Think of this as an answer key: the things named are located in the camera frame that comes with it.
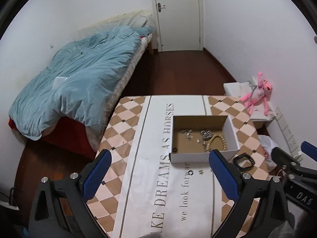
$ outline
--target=diamond pattern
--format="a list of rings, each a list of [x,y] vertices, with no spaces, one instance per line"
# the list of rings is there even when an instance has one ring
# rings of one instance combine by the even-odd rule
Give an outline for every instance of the diamond pattern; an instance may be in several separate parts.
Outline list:
[[[241,144],[240,151],[237,153],[237,155],[247,153],[255,161],[254,167],[248,170],[247,172],[250,173],[255,179],[268,179],[269,176],[267,165],[264,160],[264,155],[260,146],[259,138],[257,136],[256,128],[254,127],[253,122],[250,120],[250,115],[248,114],[248,111],[246,110],[243,103],[238,98],[221,98],[219,96],[211,96],[208,98],[208,101],[210,104],[212,115],[229,114],[233,117],[232,122],[235,127],[239,143]],[[249,165],[249,162],[242,162],[242,164],[244,164],[243,166],[245,167]],[[222,191],[221,222],[224,221],[224,219],[230,212],[233,203],[233,201],[228,200],[225,193]],[[257,206],[258,200],[255,199],[237,237],[242,237],[248,232],[248,229],[256,212]]]
[[[126,162],[144,101],[145,97],[139,96],[122,98],[115,108],[99,146],[98,153],[102,149],[111,151],[112,164],[95,197],[89,200],[87,205],[108,235],[114,228]]]
[[[256,129],[240,99],[230,96],[209,96],[208,101],[212,115],[231,115],[233,117],[235,131],[241,145],[237,155],[247,153],[256,162],[255,166],[247,172],[256,179],[268,179],[266,162]],[[113,163],[95,197],[88,201],[87,204],[92,214],[98,218],[101,227],[110,236],[115,224],[115,216],[130,149],[144,102],[145,96],[125,97],[119,101],[98,150],[100,152],[102,149],[109,149],[112,153]],[[258,201],[258,199],[253,201],[248,217],[237,237],[242,237],[248,231]],[[233,204],[234,202],[228,200],[224,192],[222,192],[222,221],[230,212]]]

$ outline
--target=blue gripper pad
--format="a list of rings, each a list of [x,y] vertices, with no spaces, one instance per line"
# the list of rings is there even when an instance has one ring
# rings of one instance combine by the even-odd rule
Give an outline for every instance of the blue gripper pad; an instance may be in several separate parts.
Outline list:
[[[95,196],[99,185],[110,168],[111,162],[111,153],[109,150],[107,150],[96,164],[94,169],[90,172],[89,176],[83,182],[82,197],[85,202],[91,200]]]
[[[227,198],[237,202],[239,199],[238,184],[213,150],[209,153],[209,165]]]
[[[301,145],[301,150],[313,160],[317,161],[317,148],[314,145],[304,141]]]

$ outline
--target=door handle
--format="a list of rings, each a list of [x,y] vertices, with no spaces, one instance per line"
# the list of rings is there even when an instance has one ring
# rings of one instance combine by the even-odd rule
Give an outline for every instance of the door handle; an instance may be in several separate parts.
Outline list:
[[[161,12],[161,9],[163,8],[165,8],[165,5],[161,5],[161,3],[158,3],[158,12]]]

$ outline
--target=power outlet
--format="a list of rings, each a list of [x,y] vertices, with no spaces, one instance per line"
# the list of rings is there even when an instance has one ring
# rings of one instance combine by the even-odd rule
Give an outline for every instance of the power outlet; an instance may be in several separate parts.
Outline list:
[[[287,143],[288,143],[288,146],[289,146],[289,149],[290,149],[291,153],[292,153],[295,149],[298,148],[298,145],[297,145],[297,142],[296,142],[294,136],[291,137]]]
[[[293,134],[289,128],[289,126],[287,126],[284,130],[283,130],[283,135],[285,137],[286,141],[289,141],[291,139],[291,137],[293,137]]]

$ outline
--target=necklace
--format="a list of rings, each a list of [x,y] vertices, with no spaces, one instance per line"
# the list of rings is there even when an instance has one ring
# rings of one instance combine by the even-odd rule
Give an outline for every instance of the necklace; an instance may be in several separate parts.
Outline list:
[[[191,135],[192,131],[193,131],[192,129],[181,130],[180,133],[186,133],[186,138],[189,141],[191,141],[191,138],[193,137]],[[210,146],[211,146],[212,142],[215,140],[215,138],[220,138],[221,141],[222,141],[222,149],[223,150],[227,150],[226,140],[224,139],[223,135],[221,135],[221,134],[212,134],[211,130],[202,130],[200,132],[200,134],[202,136],[202,140],[197,139],[196,141],[198,143],[202,143],[204,151],[209,151],[210,150]]]

